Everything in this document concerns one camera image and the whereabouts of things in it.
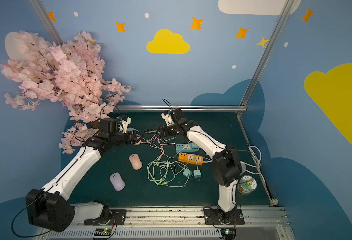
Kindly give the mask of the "teal charger with green cable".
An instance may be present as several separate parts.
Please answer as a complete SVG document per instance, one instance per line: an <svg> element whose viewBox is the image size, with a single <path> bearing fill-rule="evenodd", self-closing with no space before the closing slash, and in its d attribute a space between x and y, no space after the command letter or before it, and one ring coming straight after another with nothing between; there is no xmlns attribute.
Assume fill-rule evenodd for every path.
<svg viewBox="0 0 352 240"><path fill-rule="evenodd" d="M190 178L192 175L192 171L189 170L188 168L183 170L183 176L186 177L187 179Z"/></svg>

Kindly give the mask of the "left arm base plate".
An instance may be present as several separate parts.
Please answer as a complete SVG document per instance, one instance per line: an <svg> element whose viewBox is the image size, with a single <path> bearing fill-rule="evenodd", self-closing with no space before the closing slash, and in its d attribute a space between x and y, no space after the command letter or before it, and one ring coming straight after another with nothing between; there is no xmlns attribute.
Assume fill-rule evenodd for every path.
<svg viewBox="0 0 352 240"><path fill-rule="evenodd" d="M84 221L85 226L122 226L126 220L127 210L109 209L103 212L99 218Z"/></svg>

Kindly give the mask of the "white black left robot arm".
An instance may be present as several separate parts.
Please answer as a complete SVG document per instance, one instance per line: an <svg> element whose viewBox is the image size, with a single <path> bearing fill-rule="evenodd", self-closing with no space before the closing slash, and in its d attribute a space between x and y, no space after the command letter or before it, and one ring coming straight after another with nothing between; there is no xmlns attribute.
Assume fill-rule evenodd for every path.
<svg viewBox="0 0 352 240"><path fill-rule="evenodd" d="M84 204L68 203L71 193L101 157L113 146L134 145L141 135L129 128L131 118L101 119L99 130L87 140L80 139L82 147L67 166L40 190L32 189L26 195L28 221L31 225L62 232L70 224L107 225L112 220L109 204L93 201Z"/></svg>

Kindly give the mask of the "pink wireless mouse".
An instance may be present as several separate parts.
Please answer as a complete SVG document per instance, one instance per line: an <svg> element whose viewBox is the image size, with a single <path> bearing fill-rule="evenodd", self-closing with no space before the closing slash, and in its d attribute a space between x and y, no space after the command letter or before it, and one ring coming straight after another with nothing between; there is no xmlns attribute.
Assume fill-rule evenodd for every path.
<svg viewBox="0 0 352 240"><path fill-rule="evenodd" d="M133 145L140 145L142 143L142 137L137 137L136 142Z"/></svg>
<svg viewBox="0 0 352 240"><path fill-rule="evenodd" d="M129 156L129 161L130 161L130 163L131 163L131 165L132 165L132 168L133 168L134 170L139 170L139 169L141 169L142 166L143 166L143 163L142 163L142 161L140 160L140 157L139 157L138 154L132 154L132 155L130 155L130 156Z"/></svg>

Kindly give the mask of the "lilac wireless mouse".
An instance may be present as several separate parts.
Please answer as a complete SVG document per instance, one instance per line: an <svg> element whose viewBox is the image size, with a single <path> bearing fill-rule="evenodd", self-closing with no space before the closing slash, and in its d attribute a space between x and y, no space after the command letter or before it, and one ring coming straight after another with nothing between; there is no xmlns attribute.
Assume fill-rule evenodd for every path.
<svg viewBox="0 0 352 240"><path fill-rule="evenodd" d="M122 191L125 186L126 186L126 183L125 181L123 180L122 176L120 175L120 173L113 173L111 176L110 176L110 182L111 184L113 185L114 189L116 191Z"/></svg>

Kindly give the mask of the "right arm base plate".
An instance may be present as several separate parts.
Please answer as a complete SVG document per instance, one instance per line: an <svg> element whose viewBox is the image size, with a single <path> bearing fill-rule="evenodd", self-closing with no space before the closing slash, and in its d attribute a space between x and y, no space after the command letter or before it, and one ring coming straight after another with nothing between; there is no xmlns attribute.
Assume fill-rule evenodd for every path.
<svg viewBox="0 0 352 240"><path fill-rule="evenodd" d="M206 225L244 225L245 219L242 210L234 208L230 212L210 207L203 208Z"/></svg>

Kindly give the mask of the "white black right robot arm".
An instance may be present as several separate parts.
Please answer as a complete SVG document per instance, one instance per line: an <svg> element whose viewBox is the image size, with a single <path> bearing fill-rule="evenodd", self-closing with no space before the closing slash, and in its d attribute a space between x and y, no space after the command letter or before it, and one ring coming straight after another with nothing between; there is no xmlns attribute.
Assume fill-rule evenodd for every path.
<svg viewBox="0 0 352 240"><path fill-rule="evenodd" d="M183 135L197 144L212 160L213 177L219 185L218 216L225 221L235 215L236 186L244 172L236 150L209 136L195 121L187 120L181 109L162 113L166 122L157 131L162 137Z"/></svg>

